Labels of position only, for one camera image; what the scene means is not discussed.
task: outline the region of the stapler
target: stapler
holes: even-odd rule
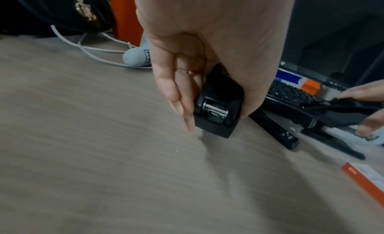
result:
[[[216,65],[195,100],[195,126],[229,138],[239,121],[243,97],[243,88],[228,76],[222,64]]]

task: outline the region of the person's hand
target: person's hand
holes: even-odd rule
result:
[[[244,89],[241,118],[261,105],[278,69],[294,0],[135,1],[156,83],[189,131],[194,98],[219,62]]]
[[[384,80],[356,86],[340,93],[337,98],[353,98],[360,101],[384,102]],[[384,109],[377,111],[368,118],[356,130],[363,136],[371,135],[375,130],[384,126]]]

